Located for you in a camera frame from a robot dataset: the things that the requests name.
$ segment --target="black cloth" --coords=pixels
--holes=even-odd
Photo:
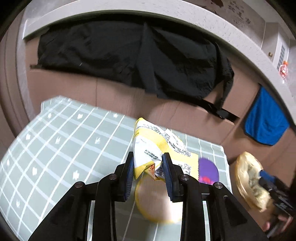
[[[234,73],[218,45],[195,33],[191,39],[144,20],[93,20],[51,28],[40,38],[38,64],[197,105],[223,81],[223,97],[215,106],[216,114],[225,118],[221,108]]]

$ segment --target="blue cloth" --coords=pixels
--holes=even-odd
[[[245,133],[259,143],[274,145],[289,127],[279,105],[263,87],[245,122]]]

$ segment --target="green checkered tablecloth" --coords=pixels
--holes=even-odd
[[[76,182],[99,181],[132,151],[135,119],[62,96],[44,101],[41,113],[11,144],[0,166],[0,211],[16,236],[27,241],[38,224]],[[231,191],[223,147],[173,130],[188,150],[213,161]],[[116,203],[118,240],[179,240],[181,222],[151,223],[134,201]],[[92,212],[88,241],[91,240]],[[206,237],[210,240],[206,203]]]

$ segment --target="small bottle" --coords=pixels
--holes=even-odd
[[[284,61],[283,64],[279,67],[279,74],[283,78],[283,83],[285,83],[286,76],[288,74],[288,62]]]

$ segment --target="metal screw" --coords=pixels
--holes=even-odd
[[[182,175],[180,175],[180,178],[181,178],[183,181],[187,181],[187,180],[190,178],[190,176],[187,175],[187,174],[182,174]]]
[[[216,182],[215,187],[221,189],[223,187],[223,184],[220,182]]]
[[[76,182],[75,187],[76,188],[81,188],[83,186],[83,182]]]
[[[115,173],[112,173],[112,174],[109,175],[109,179],[110,180],[115,180],[115,179],[117,179],[117,175]]]

